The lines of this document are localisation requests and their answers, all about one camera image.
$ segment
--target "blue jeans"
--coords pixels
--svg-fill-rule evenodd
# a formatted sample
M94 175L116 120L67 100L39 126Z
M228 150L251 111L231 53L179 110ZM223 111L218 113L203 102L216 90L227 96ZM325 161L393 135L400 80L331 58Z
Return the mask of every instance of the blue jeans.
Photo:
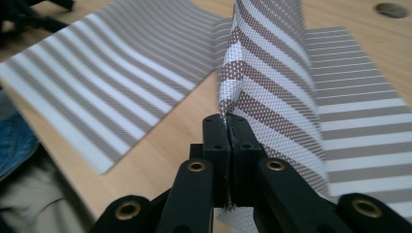
M0 101L0 112L5 113L13 106ZM11 174L29 158L39 141L19 113L12 113L0 119L0 181Z

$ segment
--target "brass insert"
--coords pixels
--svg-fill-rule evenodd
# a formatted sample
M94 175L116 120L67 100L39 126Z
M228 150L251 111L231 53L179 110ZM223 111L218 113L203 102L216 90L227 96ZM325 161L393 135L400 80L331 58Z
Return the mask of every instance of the brass insert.
M205 170L206 165L202 162L191 162L188 165L188 169L192 172L201 172L203 170Z
M141 207L138 202L126 201L116 209L116 218L119 220L129 220L134 216L139 215L140 210Z
M368 200L355 199L352 201L352 205L357 212L363 214L364 216L376 218L382 215L381 209Z
M268 161L266 163L266 167L270 170L279 172L285 169L285 165L281 162L277 162L277 161Z

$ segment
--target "wooden table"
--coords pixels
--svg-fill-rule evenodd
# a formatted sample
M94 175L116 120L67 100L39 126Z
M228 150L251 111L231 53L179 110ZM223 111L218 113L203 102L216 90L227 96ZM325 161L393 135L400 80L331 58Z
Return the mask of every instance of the wooden table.
M111 2L78 0L73 13L44 2L35 8L45 15L73 22ZM231 17L231 0L193 0L199 7ZM409 11L412 2L394 0ZM345 26L382 73L412 106L412 17L393 19L376 14L377 0L303 0L307 28ZM30 29L0 45L0 61L33 45L50 33ZM108 204L128 194L149 199L172 185L180 164L189 157L189 144L201 143L201 120L218 112L215 75L209 76L129 154L105 175L97 175L83 159L27 103L10 89L11 98L41 138L68 182L94 217ZM216 232L223 232L223 226Z

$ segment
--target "striped fabric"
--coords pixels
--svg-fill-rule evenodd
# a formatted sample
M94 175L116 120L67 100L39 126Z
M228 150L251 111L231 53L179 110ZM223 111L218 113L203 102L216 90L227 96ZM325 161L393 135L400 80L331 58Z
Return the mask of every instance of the striped fabric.
M331 201L361 192L412 222L412 114L342 27L308 30Z
M287 159L327 195L315 86L299 4L235 2L220 108L223 117L246 118L269 156Z
M325 198L336 202L346 193L365 193L412 222L412 115L407 105L344 28L303 31L293 22L301 21L298 12L298 1L236 1L227 50L219 50L221 44L216 49L216 58L224 54L218 68L221 114L247 118L268 154L289 157ZM215 37L224 38L228 30L222 25L222 34ZM296 128L312 133L298 134ZM313 136L317 130L322 139ZM288 144L313 139L325 156L312 152L295 159L299 147ZM284 147L288 153L279 153ZM316 171L308 166L311 159L325 166ZM296 166L299 161L303 172ZM251 208L222 212L220 219L234 232L257 232Z
M104 173L213 70L218 19L187 0L116 1L0 76Z

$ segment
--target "black plastic part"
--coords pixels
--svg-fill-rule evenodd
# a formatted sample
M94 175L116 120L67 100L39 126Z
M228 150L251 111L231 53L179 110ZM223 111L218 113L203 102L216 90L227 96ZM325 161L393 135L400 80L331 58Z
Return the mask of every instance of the black plastic part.
M264 197L258 198L257 203L255 204L254 221L257 226L257 231L260 233L284 232Z
M170 188L151 201L151 213L146 224L145 232L155 232L155 229L158 225L158 222L160 221L160 217L163 212L164 205L166 204L169 193Z
M189 158L203 158L203 144L190 144Z
M213 165L195 158L182 163L156 232L212 232Z
M337 213L356 232L412 232L412 225L381 201L359 193L339 198Z
M136 202L140 206L138 215L130 219L118 219L116 212L121 205ZM107 232L146 232L146 222L150 215L151 204L148 199L141 196L124 196L110 204L103 215L96 221L90 233Z
M257 183L285 232L352 232L287 161L262 159Z
M220 115L203 119L203 157L213 164L215 207L229 205L230 145Z
M258 195L255 172L258 162L267 155L247 120L228 115L226 122L233 150L232 199L238 207L253 207Z

